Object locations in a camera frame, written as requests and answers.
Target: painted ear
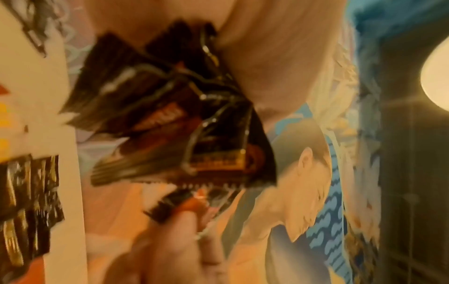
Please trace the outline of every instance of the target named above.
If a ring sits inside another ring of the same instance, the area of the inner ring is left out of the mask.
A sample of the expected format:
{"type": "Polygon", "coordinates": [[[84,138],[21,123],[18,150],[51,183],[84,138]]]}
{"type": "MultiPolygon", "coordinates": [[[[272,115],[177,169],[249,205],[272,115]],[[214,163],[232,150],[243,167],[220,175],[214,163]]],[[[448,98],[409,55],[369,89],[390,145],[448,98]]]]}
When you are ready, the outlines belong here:
{"type": "Polygon", "coordinates": [[[307,147],[301,153],[301,157],[298,161],[298,175],[302,175],[304,172],[307,172],[313,163],[313,151],[311,148],[307,147]]]}

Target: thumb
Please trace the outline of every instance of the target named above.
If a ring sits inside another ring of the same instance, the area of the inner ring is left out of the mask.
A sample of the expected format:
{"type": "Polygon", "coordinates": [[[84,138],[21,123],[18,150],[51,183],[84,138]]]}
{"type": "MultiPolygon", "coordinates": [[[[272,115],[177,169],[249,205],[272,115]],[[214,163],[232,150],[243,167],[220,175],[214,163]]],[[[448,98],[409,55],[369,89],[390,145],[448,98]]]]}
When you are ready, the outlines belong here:
{"type": "Polygon", "coordinates": [[[144,276],[147,284],[205,283],[196,229],[196,215],[189,211],[175,215],[158,229],[144,276]]]}

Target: hand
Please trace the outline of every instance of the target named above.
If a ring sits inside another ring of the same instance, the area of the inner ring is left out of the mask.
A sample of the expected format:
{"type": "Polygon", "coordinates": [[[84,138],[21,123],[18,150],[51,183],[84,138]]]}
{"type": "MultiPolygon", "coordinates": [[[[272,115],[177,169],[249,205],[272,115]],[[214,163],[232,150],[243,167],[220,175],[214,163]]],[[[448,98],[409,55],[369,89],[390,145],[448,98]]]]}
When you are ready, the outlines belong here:
{"type": "Polygon", "coordinates": [[[225,257],[214,230],[196,240],[192,212],[136,238],[131,251],[109,267],[104,284],[227,284],[225,257]]]}
{"type": "Polygon", "coordinates": [[[296,111],[334,49],[346,0],[84,0],[95,32],[141,47],[177,19],[212,22],[216,48],[265,128],[296,111]]]}

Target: candy wrapper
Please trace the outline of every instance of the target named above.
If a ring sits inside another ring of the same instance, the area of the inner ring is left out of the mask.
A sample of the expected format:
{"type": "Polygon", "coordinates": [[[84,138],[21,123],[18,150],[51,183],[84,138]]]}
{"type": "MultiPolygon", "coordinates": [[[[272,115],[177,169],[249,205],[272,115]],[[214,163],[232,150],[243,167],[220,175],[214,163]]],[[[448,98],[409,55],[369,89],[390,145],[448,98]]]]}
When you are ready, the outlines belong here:
{"type": "Polygon", "coordinates": [[[64,220],[58,156],[21,156],[0,164],[0,283],[23,276],[50,251],[50,230],[64,220]]]}
{"type": "Polygon", "coordinates": [[[112,34],[98,39],[61,112],[90,140],[123,139],[91,181],[172,183],[148,215],[164,222],[195,211],[198,231],[242,189],[276,184],[273,151],[253,105],[217,56],[212,25],[175,22],[135,50],[112,34]]]}

